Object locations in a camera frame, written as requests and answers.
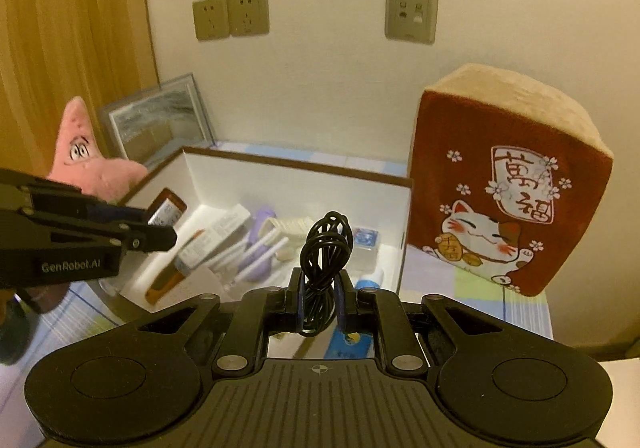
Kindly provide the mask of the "wooden door frame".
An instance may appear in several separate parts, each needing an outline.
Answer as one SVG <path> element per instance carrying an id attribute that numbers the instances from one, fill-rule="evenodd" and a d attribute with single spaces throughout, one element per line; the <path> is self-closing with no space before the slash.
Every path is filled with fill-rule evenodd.
<path id="1" fill-rule="evenodd" d="M 146 0 L 1 0 L 1 164 L 50 171 L 68 100 L 91 120 L 157 85 Z"/>

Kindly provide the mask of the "pink starfish plush toy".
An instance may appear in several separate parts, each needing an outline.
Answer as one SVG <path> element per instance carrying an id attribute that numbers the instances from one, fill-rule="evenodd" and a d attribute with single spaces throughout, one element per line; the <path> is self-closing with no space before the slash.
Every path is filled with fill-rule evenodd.
<path id="1" fill-rule="evenodd" d="M 107 159 L 94 137 L 87 105 L 81 96 L 68 101 L 56 138 L 47 179 L 81 189 L 83 194 L 115 203 L 148 174 L 135 161 Z"/>

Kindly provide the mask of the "right wall socket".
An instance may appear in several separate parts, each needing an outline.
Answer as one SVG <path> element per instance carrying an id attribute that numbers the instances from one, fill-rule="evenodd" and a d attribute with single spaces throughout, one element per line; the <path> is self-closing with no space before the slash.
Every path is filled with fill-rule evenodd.
<path id="1" fill-rule="evenodd" d="M 434 44 L 439 0 L 385 0 L 387 39 Z"/>

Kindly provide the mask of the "orange utility knife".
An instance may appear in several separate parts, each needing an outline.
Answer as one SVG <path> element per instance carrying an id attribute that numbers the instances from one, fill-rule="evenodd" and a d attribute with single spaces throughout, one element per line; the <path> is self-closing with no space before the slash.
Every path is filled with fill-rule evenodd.
<path id="1" fill-rule="evenodd" d="M 186 244 L 180 249 L 175 257 L 163 268 L 155 277 L 149 289 L 144 294 L 145 301 L 150 305 L 155 305 L 164 295 L 177 286 L 193 271 L 184 260 L 181 259 L 182 251 L 204 232 L 203 229 L 196 231 Z"/>

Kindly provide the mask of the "white wifi router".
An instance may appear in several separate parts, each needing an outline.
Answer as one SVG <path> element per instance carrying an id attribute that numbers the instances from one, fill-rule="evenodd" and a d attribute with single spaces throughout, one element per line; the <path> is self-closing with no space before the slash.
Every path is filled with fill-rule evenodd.
<path id="1" fill-rule="evenodd" d="M 290 238 L 281 230 L 271 227 L 260 231 L 250 241 L 250 235 L 207 260 L 205 267 L 225 286 L 246 281 L 256 271 L 270 268 L 273 257 L 288 246 Z"/>

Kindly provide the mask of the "blue dental floss box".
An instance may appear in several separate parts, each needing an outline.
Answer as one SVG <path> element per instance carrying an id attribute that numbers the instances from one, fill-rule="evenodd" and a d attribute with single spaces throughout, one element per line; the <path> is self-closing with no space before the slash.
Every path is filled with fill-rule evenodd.
<path id="1" fill-rule="evenodd" d="M 375 229 L 352 229 L 352 253 L 348 266 L 355 270 L 372 271 L 378 261 L 380 234 Z"/>

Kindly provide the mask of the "white plastic clip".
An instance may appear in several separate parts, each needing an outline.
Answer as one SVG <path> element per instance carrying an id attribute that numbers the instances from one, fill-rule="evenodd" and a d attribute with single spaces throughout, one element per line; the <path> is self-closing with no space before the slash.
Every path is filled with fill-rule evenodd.
<path id="1" fill-rule="evenodd" d="M 314 221 L 310 217 L 268 217 L 259 228 L 258 238 L 267 237 L 265 245 L 268 246 L 288 238 L 285 245 L 277 250 L 276 258 L 279 261 L 290 261 L 294 258 L 296 251 L 304 245 L 313 224 Z"/>

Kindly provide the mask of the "purple cylinder device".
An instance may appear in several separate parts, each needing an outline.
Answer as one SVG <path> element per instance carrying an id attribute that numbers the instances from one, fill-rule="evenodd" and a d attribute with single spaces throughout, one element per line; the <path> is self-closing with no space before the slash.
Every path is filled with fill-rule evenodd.
<path id="1" fill-rule="evenodd" d="M 245 257 L 239 266 L 239 271 L 244 270 L 246 267 L 253 265 L 259 257 L 265 254 L 265 252 L 270 249 L 271 246 L 265 245 L 265 242 L 262 242 L 261 245 L 255 246 L 261 239 L 258 238 L 258 231 L 262 223 L 268 217 L 277 217 L 277 214 L 274 210 L 268 206 L 264 206 L 261 209 L 258 209 L 257 213 L 254 216 L 254 223 L 250 228 L 250 233 L 248 234 L 248 239 L 246 243 L 245 250 L 248 252 L 250 249 L 253 249 L 247 257 Z M 255 268 L 246 276 L 245 281 L 247 282 L 262 282 L 267 280 L 272 272 L 272 260 L 273 257 L 265 257 L 259 264 L 255 266 Z"/>

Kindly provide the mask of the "brown storage box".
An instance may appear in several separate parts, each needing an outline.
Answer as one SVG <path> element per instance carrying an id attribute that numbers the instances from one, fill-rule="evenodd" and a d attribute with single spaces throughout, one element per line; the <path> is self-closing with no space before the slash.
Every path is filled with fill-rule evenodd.
<path id="1" fill-rule="evenodd" d="M 165 253 L 130 253 L 120 274 L 92 283 L 117 316 L 131 320 L 201 293 L 237 301 L 263 286 L 285 286 L 311 226 L 329 211 L 347 217 L 354 250 L 352 281 L 400 286 L 410 214 L 408 179 L 345 167 L 234 152 L 183 149 L 151 171 L 126 197 L 153 208 L 169 190 L 186 209 L 176 245 Z"/>

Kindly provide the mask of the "red lucky cat cushion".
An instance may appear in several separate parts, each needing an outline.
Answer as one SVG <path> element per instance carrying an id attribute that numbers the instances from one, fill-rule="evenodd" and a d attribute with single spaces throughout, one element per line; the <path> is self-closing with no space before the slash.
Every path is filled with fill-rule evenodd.
<path id="1" fill-rule="evenodd" d="M 421 96 L 407 242 L 536 296 L 588 229 L 613 159 L 588 112 L 564 92 L 465 64 Z"/>

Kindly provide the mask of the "small white medicine box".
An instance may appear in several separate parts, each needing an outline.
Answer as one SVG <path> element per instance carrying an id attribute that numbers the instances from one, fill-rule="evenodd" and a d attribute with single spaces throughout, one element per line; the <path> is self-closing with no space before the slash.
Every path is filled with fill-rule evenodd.
<path id="1" fill-rule="evenodd" d="M 189 275 L 249 219 L 250 211 L 241 204 L 228 209 L 203 230 L 194 234 L 193 238 L 180 249 L 175 257 L 175 266 L 183 275 Z"/>

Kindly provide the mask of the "large white gold box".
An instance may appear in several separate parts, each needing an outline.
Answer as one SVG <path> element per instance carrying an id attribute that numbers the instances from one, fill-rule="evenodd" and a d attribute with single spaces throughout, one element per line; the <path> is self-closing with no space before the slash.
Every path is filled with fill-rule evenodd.
<path id="1" fill-rule="evenodd" d="M 223 303 L 239 301 L 242 291 L 232 283 L 233 272 L 222 268 L 212 270 L 208 267 L 196 269 L 168 291 L 156 304 L 158 310 L 181 303 L 187 299 L 205 293 L 218 295 Z"/>

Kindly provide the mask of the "brown spray bottle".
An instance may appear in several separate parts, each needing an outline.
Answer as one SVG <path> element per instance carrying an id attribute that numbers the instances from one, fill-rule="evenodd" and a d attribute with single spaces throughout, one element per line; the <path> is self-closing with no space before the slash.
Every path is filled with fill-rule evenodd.
<path id="1" fill-rule="evenodd" d="M 153 226 L 173 227 L 187 209 L 188 205 L 178 194 L 164 188 L 145 210 L 143 220 Z"/>

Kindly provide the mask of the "framed landscape picture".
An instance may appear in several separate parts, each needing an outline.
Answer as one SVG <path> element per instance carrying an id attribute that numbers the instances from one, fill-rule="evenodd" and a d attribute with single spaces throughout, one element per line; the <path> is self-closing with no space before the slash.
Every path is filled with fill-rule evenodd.
<path id="1" fill-rule="evenodd" d="M 183 147 L 216 143 L 191 73 L 108 104 L 100 119 L 117 155 L 149 169 Z"/>

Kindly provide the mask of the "green glass jar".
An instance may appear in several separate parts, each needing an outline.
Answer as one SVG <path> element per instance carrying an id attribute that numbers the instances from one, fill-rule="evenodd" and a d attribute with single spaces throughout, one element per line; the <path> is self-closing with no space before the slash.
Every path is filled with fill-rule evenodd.
<path id="1" fill-rule="evenodd" d="M 0 361 L 6 366 L 15 364 L 28 350 L 36 333 L 39 315 L 19 299 L 6 306 L 6 320 L 1 326 Z"/>

